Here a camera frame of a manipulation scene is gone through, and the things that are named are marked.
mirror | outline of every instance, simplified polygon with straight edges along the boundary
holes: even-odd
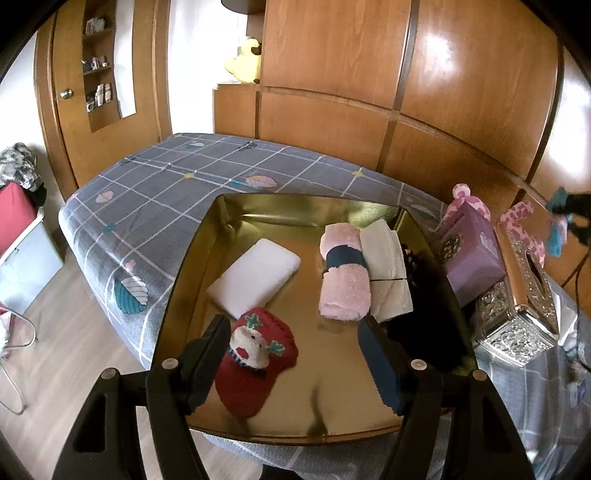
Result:
[[[82,69],[86,111],[95,132],[135,110],[132,68],[134,0],[86,3]]]

wooden panel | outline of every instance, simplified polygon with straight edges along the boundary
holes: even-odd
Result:
[[[357,106],[280,93],[261,93],[262,140],[307,148],[372,170],[388,117]]]
[[[170,19],[170,0],[156,0],[154,25],[152,26],[152,56],[154,68],[154,105],[158,136],[161,139],[173,134],[168,102],[168,25]]]
[[[467,148],[398,123],[383,173],[449,203],[452,188],[466,183],[491,210],[493,219],[506,211],[518,188],[500,170]]]
[[[410,0],[268,0],[261,83],[392,108]]]
[[[57,104],[53,88],[53,32],[56,16],[52,15],[37,31],[34,59],[34,83],[37,96],[37,108],[43,140],[47,149],[47,158],[56,178],[64,200],[70,198],[78,184],[70,167],[61,128],[57,116]]]
[[[525,230],[532,235],[536,235],[543,242],[546,242],[550,233],[550,214],[539,204],[537,204],[529,195],[525,195],[524,200],[529,200],[534,204],[535,211],[532,216],[522,220],[520,223]],[[559,284],[563,284],[569,277],[570,273],[579,264],[586,252],[579,241],[569,233],[569,240],[563,246],[562,255],[559,258],[554,258],[546,255],[544,270],[555,279]]]
[[[566,293],[572,299],[576,299],[575,293],[575,278],[573,277],[565,286]],[[587,260],[581,274],[579,275],[579,305],[587,315],[591,316],[591,260]]]
[[[558,186],[591,190],[591,87],[568,51],[556,120],[532,186],[549,199]]]
[[[421,2],[402,111],[525,178],[556,84],[555,35],[519,0]]]
[[[256,137],[258,85],[219,84],[213,91],[213,129],[217,134]]]

silver ornate tissue box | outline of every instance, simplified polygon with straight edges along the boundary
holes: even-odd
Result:
[[[527,247],[495,227],[506,277],[477,301],[474,343],[523,367],[557,345],[558,320],[550,285]]]

white wall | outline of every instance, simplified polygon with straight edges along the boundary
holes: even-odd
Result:
[[[173,132],[213,132],[213,93],[232,80],[224,62],[246,36],[246,15],[220,0],[172,0],[168,30],[168,97]]]
[[[4,150],[16,142],[22,142],[37,154],[37,170],[47,189],[44,222],[47,230],[52,232],[59,227],[57,212],[64,205],[64,200],[47,160],[47,151],[37,110],[33,82],[36,38],[37,34],[35,33],[0,83],[0,150]]]

tissue box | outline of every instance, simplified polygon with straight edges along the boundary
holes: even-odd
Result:
[[[462,307],[505,277],[493,227],[468,202],[443,228],[440,260]]]
[[[558,342],[552,290],[535,255],[505,228],[496,227],[507,275],[476,302],[475,344],[524,367]]]

